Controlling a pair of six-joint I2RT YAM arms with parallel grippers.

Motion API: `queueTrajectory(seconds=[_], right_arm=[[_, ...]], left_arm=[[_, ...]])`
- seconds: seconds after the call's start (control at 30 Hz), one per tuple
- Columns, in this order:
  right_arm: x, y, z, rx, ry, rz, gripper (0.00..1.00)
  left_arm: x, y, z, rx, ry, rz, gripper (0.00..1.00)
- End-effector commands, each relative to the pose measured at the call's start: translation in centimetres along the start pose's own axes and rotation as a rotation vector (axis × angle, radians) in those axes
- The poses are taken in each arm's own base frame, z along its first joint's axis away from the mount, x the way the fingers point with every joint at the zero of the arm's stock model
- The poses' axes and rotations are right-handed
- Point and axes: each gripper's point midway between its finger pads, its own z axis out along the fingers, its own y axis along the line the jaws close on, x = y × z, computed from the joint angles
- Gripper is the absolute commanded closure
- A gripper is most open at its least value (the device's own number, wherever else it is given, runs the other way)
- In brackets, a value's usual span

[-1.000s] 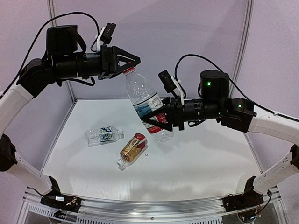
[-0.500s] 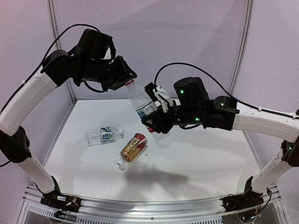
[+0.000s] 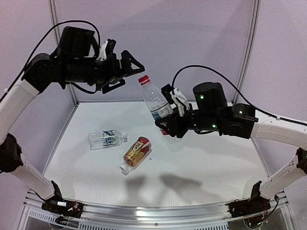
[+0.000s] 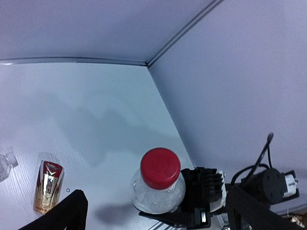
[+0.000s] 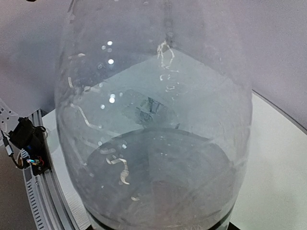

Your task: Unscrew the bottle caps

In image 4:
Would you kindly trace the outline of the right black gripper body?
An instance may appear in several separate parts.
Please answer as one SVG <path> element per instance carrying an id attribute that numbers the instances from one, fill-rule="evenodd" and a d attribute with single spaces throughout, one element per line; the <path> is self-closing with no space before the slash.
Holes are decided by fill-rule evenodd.
<path id="1" fill-rule="evenodd" d="M 183 212 L 178 208 L 174 212 L 164 214 L 149 214 L 140 211 L 139 216 L 157 220 L 174 228 L 210 228 L 212 219 L 217 219 L 221 228 L 229 227 L 229 221 L 225 213 L 210 213 L 206 209 L 199 208 L 195 208 L 192 212 Z"/>

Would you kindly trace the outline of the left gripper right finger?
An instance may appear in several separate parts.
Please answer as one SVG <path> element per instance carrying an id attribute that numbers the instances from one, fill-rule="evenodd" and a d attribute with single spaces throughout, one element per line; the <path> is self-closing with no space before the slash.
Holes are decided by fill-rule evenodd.
<path id="1" fill-rule="evenodd" d="M 241 230 L 245 220 L 253 230 L 302 230 L 299 225 L 288 221 L 267 209 L 237 186 L 230 187 L 226 196 L 226 211 L 229 227 Z"/>

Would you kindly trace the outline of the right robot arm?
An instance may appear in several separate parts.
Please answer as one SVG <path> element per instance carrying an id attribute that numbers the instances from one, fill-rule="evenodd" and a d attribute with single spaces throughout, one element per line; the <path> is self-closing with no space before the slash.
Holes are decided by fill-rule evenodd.
<path id="1" fill-rule="evenodd" d="M 288 230 L 290 223 L 270 211 L 271 205 L 286 201 L 285 174 L 262 166 L 264 171 L 229 184 L 216 169 L 183 169 L 186 191 L 178 208 L 163 214 L 141 211 L 139 215 L 187 230 L 208 229 L 211 218 L 220 214 L 228 215 L 232 230 Z"/>

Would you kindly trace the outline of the clear bottle red white label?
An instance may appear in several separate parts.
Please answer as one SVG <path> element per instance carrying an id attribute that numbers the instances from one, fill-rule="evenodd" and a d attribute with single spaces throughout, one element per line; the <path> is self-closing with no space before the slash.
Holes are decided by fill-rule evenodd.
<path id="1" fill-rule="evenodd" d="M 174 211 L 183 201 L 186 185 L 182 173 L 178 180 L 169 188 L 155 190 L 142 179 L 140 166 L 130 183 L 129 197 L 134 207 L 149 214 L 164 214 Z"/>

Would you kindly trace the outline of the red bottle cap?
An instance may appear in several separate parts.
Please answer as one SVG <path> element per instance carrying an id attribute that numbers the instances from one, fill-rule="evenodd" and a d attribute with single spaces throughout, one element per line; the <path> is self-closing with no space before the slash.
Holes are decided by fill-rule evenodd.
<path id="1" fill-rule="evenodd" d="M 166 148 L 154 148 L 144 154 L 140 163 L 143 181 L 152 189 L 164 190 L 179 178 L 181 164 L 178 156 Z"/>

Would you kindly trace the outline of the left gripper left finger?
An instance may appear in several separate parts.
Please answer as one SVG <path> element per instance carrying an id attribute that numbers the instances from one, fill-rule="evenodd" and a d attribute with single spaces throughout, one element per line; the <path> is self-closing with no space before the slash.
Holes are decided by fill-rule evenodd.
<path id="1" fill-rule="evenodd" d="M 76 189 L 49 212 L 20 228 L 21 230 L 85 230 L 88 200 Z"/>

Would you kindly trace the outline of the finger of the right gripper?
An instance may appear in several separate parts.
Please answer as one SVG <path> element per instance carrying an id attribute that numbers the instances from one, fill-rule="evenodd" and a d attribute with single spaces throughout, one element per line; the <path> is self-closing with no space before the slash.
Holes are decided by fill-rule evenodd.
<path id="1" fill-rule="evenodd" d="M 185 197 L 180 204 L 183 212 L 205 208 L 211 213 L 225 207 L 226 185 L 224 173 L 217 169 L 196 167 L 181 171 L 185 185 Z"/>

